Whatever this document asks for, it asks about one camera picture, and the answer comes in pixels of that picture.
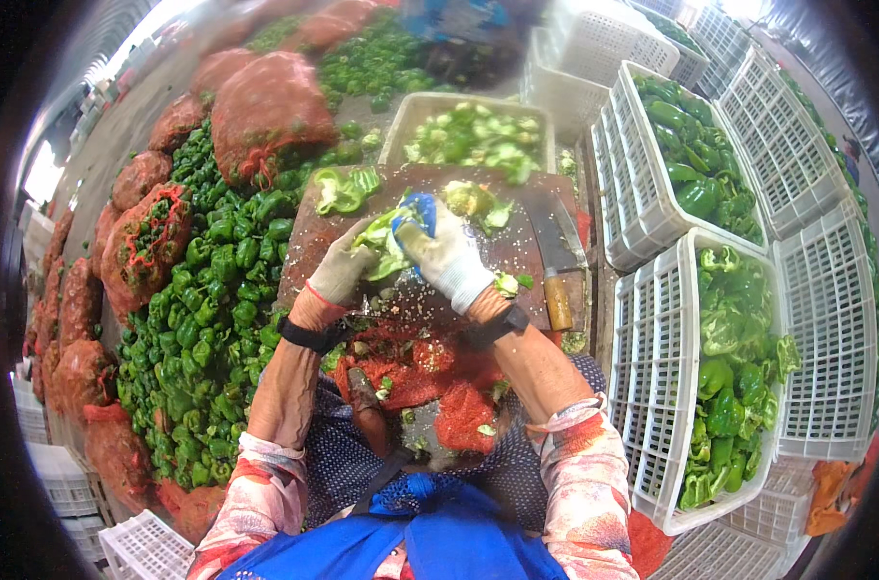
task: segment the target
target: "blue rubber-coated glove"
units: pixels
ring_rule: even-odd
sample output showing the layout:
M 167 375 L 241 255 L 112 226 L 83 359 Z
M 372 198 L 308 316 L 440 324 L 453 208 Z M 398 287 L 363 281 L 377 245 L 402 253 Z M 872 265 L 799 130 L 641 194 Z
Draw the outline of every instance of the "blue rubber-coated glove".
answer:
M 414 194 L 410 198 L 414 196 L 410 203 L 417 204 L 426 231 L 413 220 L 397 218 L 391 224 L 394 237 L 410 260 L 420 266 L 423 279 L 449 298 L 453 310 L 464 315 L 494 282 L 494 275 L 481 263 L 475 236 L 461 218 L 432 196 Z

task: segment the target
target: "polka dot clothing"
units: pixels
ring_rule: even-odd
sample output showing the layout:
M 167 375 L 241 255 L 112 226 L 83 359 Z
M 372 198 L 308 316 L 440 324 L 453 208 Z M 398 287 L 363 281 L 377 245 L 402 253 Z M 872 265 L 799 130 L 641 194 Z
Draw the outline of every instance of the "polka dot clothing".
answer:
M 586 354 L 572 354 L 568 358 L 595 392 L 606 389 L 604 374 L 593 358 Z M 308 527 L 323 525 L 341 509 L 355 504 L 383 465 L 382 459 L 368 447 L 365 436 L 352 424 L 352 409 L 329 377 L 320 375 L 316 397 L 305 442 Z M 514 419 L 491 453 L 476 467 L 448 471 L 438 479 L 448 476 L 474 485 L 498 501 L 503 517 L 526 530 L 541 532 L 549 494 L 539 476 L 539 457 L 526 437 L 528 417 L 512 391 L 502 403 Z M 406 474 L 399 474 L 381 494 L 391 495 L 399 506 L 417 511 L 419 506 L 406 491 L 404 479 Z

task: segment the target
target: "blue apron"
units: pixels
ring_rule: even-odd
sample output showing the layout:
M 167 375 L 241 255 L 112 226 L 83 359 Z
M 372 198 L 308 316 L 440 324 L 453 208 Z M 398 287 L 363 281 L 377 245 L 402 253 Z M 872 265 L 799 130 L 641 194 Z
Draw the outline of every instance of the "blue apron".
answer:
M 476 487 L 438 473 L 413 473 L 383 487 L 403 463 L 388 458 L 350 516 L 298 536 L 279 533 L 218 580 L 371 580 L 401 541 L 417 580 L 567 579 L 542 541 L 504 522 L 498 504 Z

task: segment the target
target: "floral sleeve cover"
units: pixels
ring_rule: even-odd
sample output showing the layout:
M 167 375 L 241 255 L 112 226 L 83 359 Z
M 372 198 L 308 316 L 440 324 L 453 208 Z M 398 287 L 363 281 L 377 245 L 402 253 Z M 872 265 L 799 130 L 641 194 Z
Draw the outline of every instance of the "floral sleeve cover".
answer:
M 556 413 L 546 425 L 529 428 L 549 489 L 542 541 L 570 578 L 638 578 L 627 534 L 627 461 L 617 430 L 601 411 L 604 403 L 598 393 Z M 190 580 L 213 578 L 279 531 L 300 532 L 307 494 L 303 456 L 240 436 L 227 498 L 195 550 Z M 387 577 L 388 568 L 398 570 L 383 565 L 376 576 Z

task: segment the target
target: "white cotton glove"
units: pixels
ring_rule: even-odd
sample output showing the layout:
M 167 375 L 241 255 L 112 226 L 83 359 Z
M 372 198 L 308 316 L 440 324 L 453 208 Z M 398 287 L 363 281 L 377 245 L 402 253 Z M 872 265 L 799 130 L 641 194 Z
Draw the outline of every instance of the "white cotton glove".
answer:
M 350 304 L 362 272 L 375 263 L 378 254 L 374 250 L 364 246 L 352 247 L 352 242 L 372 221 L 359 220 L 336 239 L 307 281 L 307 285 L 328 303 L 340 306 Z
M 453 310 L 464 315 L 494 282 L 494 275 L 481 263 L 469 226 L 439 199 L 434 204 L 434 238 L 411 221 L 398 225 L 394 237 L 410 260 L 420 266 L 420 275 L 452 302 Z

